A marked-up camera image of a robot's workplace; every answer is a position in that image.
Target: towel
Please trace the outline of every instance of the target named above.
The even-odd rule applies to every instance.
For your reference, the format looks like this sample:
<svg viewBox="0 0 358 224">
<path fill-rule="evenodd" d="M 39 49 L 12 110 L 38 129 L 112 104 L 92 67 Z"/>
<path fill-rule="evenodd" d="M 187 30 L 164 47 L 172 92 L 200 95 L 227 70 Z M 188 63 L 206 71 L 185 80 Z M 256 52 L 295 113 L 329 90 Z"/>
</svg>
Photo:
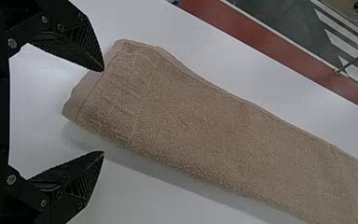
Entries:
<svg viewBox="0 0 358 224">
<path fill-rule="evenodd" d="M 140 156 L 309 224 L 358 223 L 358 160 L 216 87 L 169 52 L 118 40 L 62 113 Z"/>
</svg>

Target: red floor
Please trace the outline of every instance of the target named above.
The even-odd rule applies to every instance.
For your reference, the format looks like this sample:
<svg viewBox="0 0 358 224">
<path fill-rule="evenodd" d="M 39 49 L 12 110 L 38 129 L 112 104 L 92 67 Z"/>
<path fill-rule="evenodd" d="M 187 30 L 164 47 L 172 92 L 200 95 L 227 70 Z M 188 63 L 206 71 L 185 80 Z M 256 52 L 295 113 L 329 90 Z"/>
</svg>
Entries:
<svg viewBox="0 0 358 224">
<path fill-rule="evenodd" d="M 324 63 L 219 0 L 182 0 L 180 7 L 358 105 L 357 82 L 336 75 Z"/>
</svg>

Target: white tabletop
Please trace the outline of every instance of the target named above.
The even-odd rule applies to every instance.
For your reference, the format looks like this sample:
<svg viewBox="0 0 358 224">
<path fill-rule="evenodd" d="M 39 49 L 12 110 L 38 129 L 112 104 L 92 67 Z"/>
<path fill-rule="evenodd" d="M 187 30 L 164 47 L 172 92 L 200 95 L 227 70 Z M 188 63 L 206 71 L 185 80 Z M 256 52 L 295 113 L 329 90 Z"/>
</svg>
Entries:
<svg viewBox="0 0 358 224">
<path fill-rule="evenodd" d="M 358 106 L 163 0 L 74 0 L 103 52 L 119 38 L 159 45 L 215 85 L 358 158 Z M 87 209 L 71 223 L 302 223 L 117 149 L 61 115 L 87 70 L 31 46 L 10 59 L 10 164 L 24 177 L 105 150 Z"/>
</svg>

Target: bolt head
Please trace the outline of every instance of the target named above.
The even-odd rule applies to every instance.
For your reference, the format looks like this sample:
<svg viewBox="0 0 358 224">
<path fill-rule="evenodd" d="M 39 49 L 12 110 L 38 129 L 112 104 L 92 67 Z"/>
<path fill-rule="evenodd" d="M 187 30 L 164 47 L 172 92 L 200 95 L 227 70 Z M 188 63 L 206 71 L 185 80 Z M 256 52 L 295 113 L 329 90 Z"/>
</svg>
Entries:
<svg viewBox="0 0 358 224">
<path fill-rule="evenodd" d="M 79 13 L 77 13 L 77 16 L 78 16 L 78 18 L 79 18 L 81 21 L 84 20 L 84 15 L 83 15 L 83 13 L 79 12 Z"/>
<path fill-rule="evenodd" d="M 57 24 L 57 29 L 59 30 L 59 31 L 61 31 L 61 32 L 63 32 L 63 26 L 62 26 L 62 24 Z"/>
<path fill-rule="evenodd" d="M 48 18 L 46 16 L 42 16 L 42 22 L 44 24 L 48 24 Z"/>
<path fill-rule="evenodd" d="M 8 41 L 7 41 L 7 44 L 12 48 L 12 49 L 15 49 L 17 47 L 17 41 L 13 38 L 10 38 Z"/>
<path fill-rule="evenodd" d="M 10 175 L 7 177 L 7 183 L 9 185 L 14 185 L 16 183 L 17 177 L 15 175 Z"/>
<path fill-rule="evenodd" d="M 83 208 L 83 203 L 77 204 L 77 211 L 80 211 Z"/>
<path fill-rule="evenodd" d="M 57 193 L 56 193 L 56 199 L 59 200 L 59 199 L 62 198 L 62 196 L 63 196 L 62 190 L 58 190 Z"/>
<path fill-rule="evenodd" d="M 40 203 L 40 206 L 46 207 L 46 205 L 48 205 L 48 200 L 46 200 L 46 199 L 42 200 L 42 202 Z"/>
</svg>

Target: metal frame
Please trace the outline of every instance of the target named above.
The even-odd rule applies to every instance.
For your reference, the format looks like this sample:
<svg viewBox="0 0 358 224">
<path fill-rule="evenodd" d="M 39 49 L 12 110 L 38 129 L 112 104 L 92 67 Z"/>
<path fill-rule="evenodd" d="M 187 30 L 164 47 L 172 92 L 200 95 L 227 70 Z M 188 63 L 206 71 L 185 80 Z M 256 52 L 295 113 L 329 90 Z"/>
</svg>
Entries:
<svg viewBox="0 0 358 224">
<path fill-rule="evenodd" d="M 339 14 L 340 16 L 342 16 L 343 18 L 347 19 L 349 22 L 351 22 L 353 25 L 355 25 L 356 27 L 358 27 L 358 21 L 351 19 L 350 17 L 348 17 L 347 15 L 345 15 L 345 13 L 342 13 L 341 11 L 337 10 L 335 7 L 330 6 L 330 4 L 326 3 L 324 0 L 318 0 L 321 3 L 323 3 L 325 6 L 329 7 L 330 9 L 332 9 L 333 11 L 335 11 L 337 14 Z M 344 64 L 342 67 L 338 68 L 335 72 L 337 74 L 340 74 L 341 72 L 343 72 L 347 67 L 355 64 L 358 62 L 358 57 L 356 57 L 355 59 L 353 59 L 352 61 Z"/>
</svg>

